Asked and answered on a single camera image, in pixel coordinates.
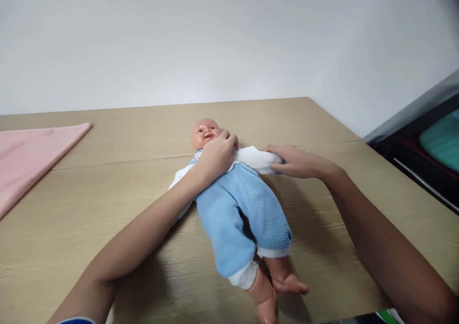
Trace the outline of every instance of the wrist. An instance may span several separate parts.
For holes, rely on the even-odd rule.
[[[342,167],[333,162],[330,162],[329,165],[319,170],[317,178],[324,182],[326,185],[333,185],[341,182],[342,179],[347,176],[348,174]]]
[[[205,170],[202,170],[200,165],[198,165],[197,163],[190,169],[187,175],[188,174],[190,175],[190,182],[196,188],[198,193],[205,190],[214,181],[209,179],[209,176],[207,175]]]

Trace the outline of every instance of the pink towel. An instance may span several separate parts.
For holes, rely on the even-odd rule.
[[[90,128],[0,131],[0,220]]]

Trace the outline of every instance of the green object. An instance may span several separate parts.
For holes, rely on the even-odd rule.
[[[391,316],[388,310],[382,310],[378,312],[381,318],[387,323],[387,324],[398,324]]]
[[[437,162],[459,173],[459,110],[422,132],[419,142]]]

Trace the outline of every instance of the white wall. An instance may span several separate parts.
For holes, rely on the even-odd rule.
[[[400,110],[378,128],[362,138],[363,141],[376,143],[387,138],[431,109],[437,107],[459,93],[459,70],[442,80],[433,88]]]
[[[454,0],[0,0],[0,114],[310,96],[364,136],[459,68]]]

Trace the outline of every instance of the doll arm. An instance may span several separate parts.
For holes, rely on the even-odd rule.
[[[255,146],[237,150],[234,160],[247,165],[259,174],[276,174],[276,171],[271,170],[271,164],[284,162],[277,154],[259,151]]]

